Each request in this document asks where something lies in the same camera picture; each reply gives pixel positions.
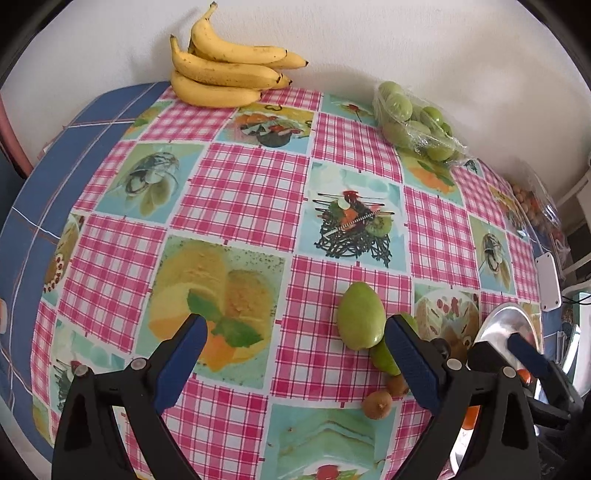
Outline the middle yellow banana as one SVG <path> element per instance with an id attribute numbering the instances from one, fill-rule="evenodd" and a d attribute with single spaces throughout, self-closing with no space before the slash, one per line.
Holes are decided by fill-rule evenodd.
<path id="1" fill-rule="evenodd" d="M 283 89 L 293 83 L 270 67 L 216 62 L 182 51 L 174 35 L 169 36 L 169 44 L 175 70 L 198 83 L 254 90 Z"/>

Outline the bottom yellow banana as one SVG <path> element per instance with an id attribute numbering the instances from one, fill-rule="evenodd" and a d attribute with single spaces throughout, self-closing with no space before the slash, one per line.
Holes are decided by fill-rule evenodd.
<path id="1" fill-rule="evenodd" d="M 258 102 L 262 97 L 258 90 L 201 84 L 176 70 L 171 72 L 170 85 L 181 101 L 197 107 L 238 108 Z"/>

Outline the orange tangerine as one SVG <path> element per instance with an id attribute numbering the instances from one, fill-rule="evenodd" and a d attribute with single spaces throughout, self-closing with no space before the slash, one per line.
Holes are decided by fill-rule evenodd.
<path id="1" fill-rule="evenodd" d="M 479 413 L 480 413 L 480 406 L 479 405 L 469 406 L 466 411 L 463 423 L 462 423 L 462 428 L 466 431 L 473 430 L 476 426 Z"/>

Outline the top yellow banana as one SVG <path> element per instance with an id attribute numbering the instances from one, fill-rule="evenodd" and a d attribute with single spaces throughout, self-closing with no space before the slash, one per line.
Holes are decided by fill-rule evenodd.
<path id="1" fill-rule="evenodd" d="M 216 9 L 217 3 L 212 1 L 191 27 L 192 44 L 201 53 L 215 61 L 250 65 L 266 65 L 287 57 L 287 49 L 281 47 L 243 45 L 223 40 L 211 25 L 211 16 Z"/>

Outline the green plums plastic tray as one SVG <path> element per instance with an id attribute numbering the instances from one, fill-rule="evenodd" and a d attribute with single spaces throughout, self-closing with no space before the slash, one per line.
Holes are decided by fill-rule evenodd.
<path id="1" fill-rule="evenodd" d="M 380 83 L 374 90 L 373 108 L 384 138 L 397 149 L 439 163 L 468 158 L 468 147 L 443 112 L 398 83 Z"/>

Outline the back yellow banana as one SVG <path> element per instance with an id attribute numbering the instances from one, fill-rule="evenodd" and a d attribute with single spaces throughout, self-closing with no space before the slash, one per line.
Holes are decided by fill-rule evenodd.
<path id="1" fill-rule="evenodd" d="M 211 56 L 206 55 L 205 53 L 199 51 L 197 47 L 193 45 L 192 42 L 188 44 L 187 52 L 198 56 L 200 58 L 204 58 L 207 60 L 212 60 Z M 278 61 L 266 63 L 266 67 L 270 67 L 273 69 L 287 69 L 287 70 L 296 70 L 301 69 L 308 66 L 308 60 L 304 59 L 300 55 L 295 54 L 294 52 L 287 52 L 287 56 L 283 59 Z"/>

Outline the brown longan fruit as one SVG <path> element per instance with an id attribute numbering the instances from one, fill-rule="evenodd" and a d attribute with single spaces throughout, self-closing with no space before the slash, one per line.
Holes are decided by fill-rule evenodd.
<path id="1" fill-rule="evenodd" d="M 403 375 L 391 376 L 386 383 L 387 390 L 393 397 L 404 397 L 410 388 Z"/>
<path id="2" fill-rule="evenodd" d="M 393 397 L 388 390 L 378 390 L 362 402 L 363 413 L 371 420 L 381 420 L 389 416 L 393 408 Z"/>

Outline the patterned checkered tablecloth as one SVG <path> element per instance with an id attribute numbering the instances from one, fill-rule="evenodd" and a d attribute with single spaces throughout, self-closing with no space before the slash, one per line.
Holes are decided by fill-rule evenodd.
<path id="1" fill-rule="evenodd" d="M 339 97 L 209 110 L 162 83 L 106 93 L 1 230 L 1 419 L 49 477 L 76 368 L 123 369 L 201 311 L 204 353 L 163 418 L 202 478 L 385 479 L 429 416 L 410 397 L 363 415 L 386 377 L 342 343 L 339 299 L 364 282 L 457 353 L 501 304 L 540 325 L 532 223 L 485 163 L 400 153 Z"/>

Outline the silver metal bowl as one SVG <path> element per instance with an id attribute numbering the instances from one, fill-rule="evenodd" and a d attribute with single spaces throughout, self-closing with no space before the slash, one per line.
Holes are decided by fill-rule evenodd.
<path id="1" fill-rule="evenodd" d="M 543 352 L 541 310 L 537 304 L 506 303 L 495 307 L 484 320 L 475 342 L 488 342 L 514 370 L 524 370 L 523 364 L 507 347 L 507 339 L 513 333 L 519 333 L 539 353 Z M 454 474 L 459 470 L 472 434 L 473 430 L 466 431 L 463 428 L 460 430 L 450 454 L 450 464 Z"/>

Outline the green mango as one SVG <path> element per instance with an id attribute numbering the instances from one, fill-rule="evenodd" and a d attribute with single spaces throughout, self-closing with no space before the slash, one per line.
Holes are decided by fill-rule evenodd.
<path id="1" fill-rule="evenodd" d="M 418 323 L 414 316 L 403 312 L 401 313 L 402 317 L 406 320 L 406 322 L 411 326 L 411 328 L 418 333 Z M 397 362 L 394 361 L 394 357 L 391 354 L 388 346 L 386 344 L 386 323 L 388 321 L 388 317 L 385 315 L 384 317 L 384 331 L 380 341 L 370 347 L 370 361 L 375 368 L 379 371 L 386 373 L 391 376 L 398 376 L 401 374 L 401 369 L 398 366 Z"/>
<path id="2" fill-rule="evenodd" d="M 353 282 L 349 286 L 339 300 L 337 326 L 342 342 L 353 351 L 370 349 L 382 340 L 386 311 L 370 285 Z"/>

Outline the yellow banana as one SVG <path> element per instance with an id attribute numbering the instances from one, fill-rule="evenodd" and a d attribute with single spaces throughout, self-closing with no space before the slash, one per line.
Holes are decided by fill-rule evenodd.
<path id="1" fill-rule="evenodd" d="M 293 83 L 270 67 L 216 62 L 182 51 L 174 35 L 169 36 L 169 44 L 175 70 L 198 83 L 254 90 L 283 89 Z"/>
<path id="2" fill-rule="evenodd" d="M 204 58 L 207 60 L 212 60 L 211 56 L 206 55 L 205 53 L 199 51 L 197 47 L 193 45 L 192 42 L 188 44 L 187 52 L 198 56 L 200 58 Z M 300 55 L 295 54 L 294 52 L 287 52 L 287 56 L 283 59 L 278 61 L 266 63 L 266 67 L 270 67 L 273 69 L 287 69 L 287 70 L 296 70 L 301 69 L 308 66 L 308 60 L 304 59 Z"/>
<path id="3" fill-rule="evenodd" d="M 287 49 L 281 47 L 243 45 L 223 40 L 211 25 L 211 16 L 216 9 L 217 3 L 212 1 L 191 27 L 192 44 L 201 53 L 215 61 L 250 65 L 266 65 L 287 57 Z"/>
<path id="4" fill-rule="evenodd" d="M 258 102 L 262 97 L 258 90 L 201 84 L 176 70 L 171 72 L 170 85 L 181 101 L 197 107 L 238 108 Z"/>

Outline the longan fruits plastic box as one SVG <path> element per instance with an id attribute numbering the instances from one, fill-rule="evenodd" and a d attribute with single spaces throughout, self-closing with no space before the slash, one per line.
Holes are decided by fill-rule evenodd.
<path id="1" fill-rule="evenodd" d="M 538 240 L 548 248 L 568 248 L 556 205 L 539 177 L 510 180 L 510 185 Z"/>

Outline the white rectangular device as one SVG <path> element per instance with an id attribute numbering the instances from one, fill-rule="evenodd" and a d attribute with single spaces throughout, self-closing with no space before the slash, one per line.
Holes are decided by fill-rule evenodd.
<path id="1" fill-rule="evenodd" d="M 540 305 L 544 312 L 556 310 L 562 306 L 559 276 L 554 256 L 546 252 L 535 259 Z"/>

